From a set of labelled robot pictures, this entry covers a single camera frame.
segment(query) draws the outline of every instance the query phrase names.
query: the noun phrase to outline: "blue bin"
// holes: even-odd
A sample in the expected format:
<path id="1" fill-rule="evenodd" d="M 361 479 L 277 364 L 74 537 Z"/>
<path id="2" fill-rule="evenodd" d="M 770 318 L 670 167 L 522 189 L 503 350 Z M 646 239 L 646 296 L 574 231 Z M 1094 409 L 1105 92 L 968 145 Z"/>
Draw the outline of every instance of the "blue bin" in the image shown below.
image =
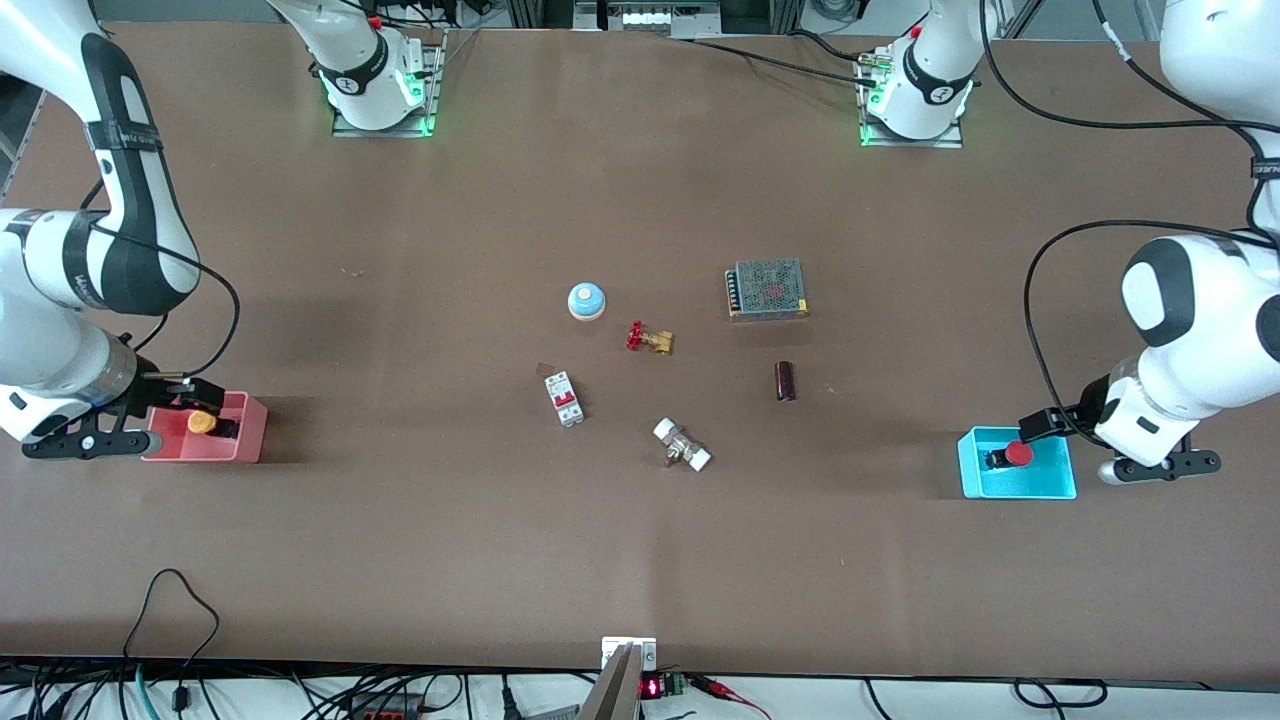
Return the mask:
<path id="1" fill-rule="evenodd" d="M 977 427 L 960 438 L 960 480 L 964 496 L 978 500 L 1075 500 L 1075 473 L 1066 438 L 1032 443 L 1034 459 L 1025 468 L 987 466 L 987 454 L 1018 439 L 1018 428 Z"/>

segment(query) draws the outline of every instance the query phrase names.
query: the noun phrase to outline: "brown tabletop surface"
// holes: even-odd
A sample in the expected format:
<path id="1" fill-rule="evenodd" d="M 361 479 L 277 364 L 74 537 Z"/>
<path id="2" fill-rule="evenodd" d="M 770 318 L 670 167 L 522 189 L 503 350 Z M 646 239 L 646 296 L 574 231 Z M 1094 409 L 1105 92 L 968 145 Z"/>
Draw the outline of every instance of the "brown tabletop surface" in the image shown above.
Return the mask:
<path id="1" fill-rule="evenodd" d="M 535 31 L 449 68 L 434 138 L 335 140 L 284 26 L 114 29 L 202 259 L 243 296 L 207 377 L 271 418 L 253 466 L 0 443 L 0 652 L 118 652 L 172 565 L 221 612 L 216 656 L 589 667 L 602 635 L 653 634 L 660 662 L 719 671 L 1280 680 L 1280 402 L 1204 423 L 1210 478 L 1114 488 L 1073 442 L 1073 502 L 964 500 L 955 459 L 972 425 L 1048 402 L 1020 305 L 1039 243 L 1100 218 L 1239 224 L 1226 131 L 1052 124 L 983 69 L 964 150 L 863 149 L 847 85 Z M 997 51 L 1053 109 L 1181 117 L 1110 45 Z M 73 208 L 95 177 L 50 101 L 8 205 Z M 1140 348 L 1119 279 L 1148 237 L 1047 258 L 1064 395 Z M 782 256 L 812 318 L 730 324 L 723 270 Z M 567 314 L 580 281 L 600 320 Z M 628 352 L 636 319 L 675 352 Z M 146 355 L 196 364 L 227 320 L 206 279 Z M 584 424 L 559 425 L 539 363 L 570 372 Z M 663 468 L 663 416 L 707 470 Z M 163 588 L 134 651 L 182 656 L 207 620 Z"/>

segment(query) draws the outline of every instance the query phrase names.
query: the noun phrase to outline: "teal cable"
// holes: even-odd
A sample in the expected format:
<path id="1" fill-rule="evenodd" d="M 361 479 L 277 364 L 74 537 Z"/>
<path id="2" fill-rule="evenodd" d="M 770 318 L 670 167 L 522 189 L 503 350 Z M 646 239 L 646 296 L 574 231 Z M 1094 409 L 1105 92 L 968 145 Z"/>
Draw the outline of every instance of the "teal cable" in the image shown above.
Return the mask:
<path id="1" fill-rule="evenodd" d="M 142 697 L 142 710 L 147 711 L 147 717 L 151 720 L 160 720 L 156 715 L 156 706 L 151 705 L 151 696 L 147 694 L 147 684 L 142 682 L 142 664 L 138 664 L 137 670 L 133 671 L 133 682 L 138 685 L 138 696 Z"/>

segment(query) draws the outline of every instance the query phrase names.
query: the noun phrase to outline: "pink bin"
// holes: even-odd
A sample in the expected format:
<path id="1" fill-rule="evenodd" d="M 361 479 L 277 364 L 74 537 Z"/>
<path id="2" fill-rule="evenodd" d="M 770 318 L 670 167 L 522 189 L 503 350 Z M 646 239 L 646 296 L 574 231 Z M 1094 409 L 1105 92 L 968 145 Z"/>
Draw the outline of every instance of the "pink bin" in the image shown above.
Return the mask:
<path id="1" fill-rule="evenodd" d="M 195 410 L 151 409 L 147 429 L 159 434 L 164 446 L 142 459 L 151 462 L 257 462 L 266 432 L 266 407 L 247 392 L 227 391 L 219 418 L 237 420 L 239 434 L 220 438 L 192 433 L 187 418 Z"/>

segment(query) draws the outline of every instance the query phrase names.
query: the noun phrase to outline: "blue and white round object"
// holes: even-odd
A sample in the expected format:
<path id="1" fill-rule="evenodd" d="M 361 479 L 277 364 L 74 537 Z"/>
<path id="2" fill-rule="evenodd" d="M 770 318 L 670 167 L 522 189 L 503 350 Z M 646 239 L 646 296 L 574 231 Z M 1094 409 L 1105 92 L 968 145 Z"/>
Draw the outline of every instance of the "blue and white round object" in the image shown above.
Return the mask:
<path id="1" fill-rule="evenodd" d="M 604 314 L 604 291 L 595 283 L 577 283 L 568 291 L 568 314 L 579 320 L 594 320 Z"/>

